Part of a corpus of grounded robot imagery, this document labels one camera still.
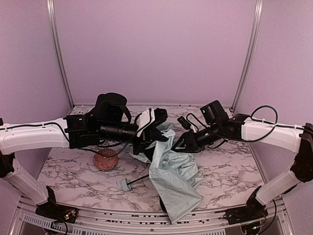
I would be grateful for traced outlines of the mint green folding umbrella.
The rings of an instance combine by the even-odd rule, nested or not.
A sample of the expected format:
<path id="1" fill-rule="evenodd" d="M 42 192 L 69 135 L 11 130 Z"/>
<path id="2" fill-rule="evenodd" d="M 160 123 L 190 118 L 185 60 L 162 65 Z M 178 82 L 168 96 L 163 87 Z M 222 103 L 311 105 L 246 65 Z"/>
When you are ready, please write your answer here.
<path id="1" fill-rule="evenodd" d="M 170 221 L 176 223 L 195 209 L 202 202 L 203 196 L 196 190 L 202 177 L 198 174 L 194 155 L 171 150 L 176 136 L 173 127 L 168 122 L 157 127 L 168 140 L 154 141 L 148 146 L 153 151 L 151 160 L 144 153 L 130 155 L 150 165 L 149 179 L 157 190 Z"/>

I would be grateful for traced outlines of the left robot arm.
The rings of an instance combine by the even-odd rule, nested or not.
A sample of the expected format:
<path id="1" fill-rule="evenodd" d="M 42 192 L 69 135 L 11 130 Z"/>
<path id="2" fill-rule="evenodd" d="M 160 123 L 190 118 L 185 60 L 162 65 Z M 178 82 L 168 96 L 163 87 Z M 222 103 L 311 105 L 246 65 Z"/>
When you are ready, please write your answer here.
<path id="1" fill-rule="evenodd" d="M 53 189 L 40 184 L 19 163 L 15 153 L 40 148 L 89 151 L 102 141 L 131 144 L 133 154 L 143 153 L 155 141 L 167 141 L 158 127 L 168 118 L 161 108 L 148 108 L 132 118 L 127 99 L 107 93 L 97 97 L 87 113 L 46 122 L 0 125 L 0 176 L 36 204 L 36 214 L 62 223 L 74 223 L 75 207 L 56 202 Z"/>

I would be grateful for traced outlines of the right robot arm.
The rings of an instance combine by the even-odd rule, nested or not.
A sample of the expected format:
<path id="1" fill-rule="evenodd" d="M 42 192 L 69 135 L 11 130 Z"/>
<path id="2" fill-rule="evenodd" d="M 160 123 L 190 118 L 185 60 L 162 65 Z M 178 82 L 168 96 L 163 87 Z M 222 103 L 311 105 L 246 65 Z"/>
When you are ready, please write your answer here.
<path id="1" fill-rule="evenodd" d="M 282 124 L 278 112 L 270 105 L 257 107 L 251 114 L 230 117 L 218 100 L 200 108 L 205 119 L 203 129 L 193 131 L 186 117 L 178 122 L 186 130 L 172 147 L 180 153 L 199 153 L 221 140 L 266 145 L 292 152 L 290 167 L 253 191 L 241 207 L 227 209 L 224 219 L 230 225 L 266 218 L 266 206 L 275 198 L 292 191 L 297 185 L 313 179 L 313 125 Z"/>

